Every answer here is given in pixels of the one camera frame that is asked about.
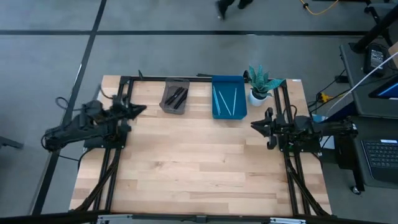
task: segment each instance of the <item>wooden table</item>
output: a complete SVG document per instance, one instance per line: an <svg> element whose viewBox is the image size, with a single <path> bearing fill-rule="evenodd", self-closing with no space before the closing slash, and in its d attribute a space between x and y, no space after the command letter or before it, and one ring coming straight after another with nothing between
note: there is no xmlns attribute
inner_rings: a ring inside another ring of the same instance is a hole
<svg viewBox="0 0 398 224"><path fill-rule="evenodd" d="M104 76L107 95L117 93L119 79ZM308 115L301 81L287 84L297 114ZM148 107L130 121L132 131L122 150L111 211L291 216L283 155L278 148L267 150L267 138L249 125L264 119L268 107L276 111L274 99L258 108L248 103L248 115L241 121L216 120L211 115L211 83L190 84L184 115L161 110L164 87L164 82L134 82L132 103ZM280 95L284 109L282 90ZM99 99L105 108L111 104L105 97ZM83 158L70 208L79 206L96 185L103 155L104 149L94 149ZM302 153L301 159L309 191L330 212L319 161L309 153ZM107 186L104 189L100 208ZM296 188L303 212L299 192Z"/></svg>

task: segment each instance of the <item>chair wheel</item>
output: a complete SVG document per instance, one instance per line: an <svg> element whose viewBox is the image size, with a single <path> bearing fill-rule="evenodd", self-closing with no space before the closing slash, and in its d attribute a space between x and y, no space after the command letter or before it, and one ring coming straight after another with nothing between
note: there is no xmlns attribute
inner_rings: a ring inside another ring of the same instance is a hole
<svg viewBox="0 0 398 224"><path fill-rule="evenodd" d="M361 192L356 188L356 186L352 186L349 189L351 189L352 193L356 195L361 195Z"/></svg>

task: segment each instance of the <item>person's feet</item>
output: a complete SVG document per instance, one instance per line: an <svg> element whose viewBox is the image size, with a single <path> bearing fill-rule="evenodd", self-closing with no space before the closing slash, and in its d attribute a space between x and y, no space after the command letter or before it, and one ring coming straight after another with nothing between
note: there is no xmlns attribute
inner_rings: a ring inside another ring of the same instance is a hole
<svg viewBox="0 0 398 224"><path fill-rule="evenodd" d="M248 6L250 3L252 3L253 0L241 0L238 4L238 9L244 9L246 6Z"/></svg>
<svg viewBox="0 0 398 224"><path fill-rule="evenodd" d="M220 5L220 1L216 2L216 10L217 10L218 18L221 20L225 20L226 8L224 8Z"/></svg>

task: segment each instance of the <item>gray floor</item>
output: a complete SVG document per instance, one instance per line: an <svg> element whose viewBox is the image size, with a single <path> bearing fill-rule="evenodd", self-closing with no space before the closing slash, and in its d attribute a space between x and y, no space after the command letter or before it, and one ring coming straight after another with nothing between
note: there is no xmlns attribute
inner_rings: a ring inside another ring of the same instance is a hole
<svg viewBox="0 0 398 224"><path fill-rule="evenodd" d="M312 2L313 11L330 2ZM91 30L100 0L2 0L0 29ZM364 3L339 2L322 16L311 16L299 0L257 0L244 11L235 6L228 20L216 19L210 0L108 0L100 30L369 30ZM245 35L97 36L76 106L92 99L103 75L239 75L263 65L272 78L300 78L307 101L343 69L338 46L359 37L281 37ZM0 217L26 215L37 190L47 152L45 129L59 124L63 111L54 98L68 98L88 36L0 35L0 136L23 142L23 150L0 150ZM333 85L335 95L347 85ZM324 114L327 108L318 113ZM78 158L81 143L62 155ZM398 191L367 187L353 195L352 175L325 164L333 213L343 218L396 223ZM76 162L60 159L44 212L65 212L76 178Z"/></svg>

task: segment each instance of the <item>blue bin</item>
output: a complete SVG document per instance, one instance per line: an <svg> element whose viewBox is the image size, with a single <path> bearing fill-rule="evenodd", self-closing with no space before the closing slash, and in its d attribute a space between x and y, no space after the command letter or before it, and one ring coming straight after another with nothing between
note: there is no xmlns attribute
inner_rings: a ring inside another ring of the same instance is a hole
<svg viewBox="0 0 398 224"><path fill-rule="evenodd" d="M211 79L212 92L212 113L214 119L243 119L248 114L246 107L246 93L244 91L244 79L238 75L213 75ZM218 104L220 106L220 115L216 106L216 100L213 92L216 90ZM235 114L229 115L227 107L225 107L219 91L224 97L229 111L233 114L234 97L236 88Z"/></svg>

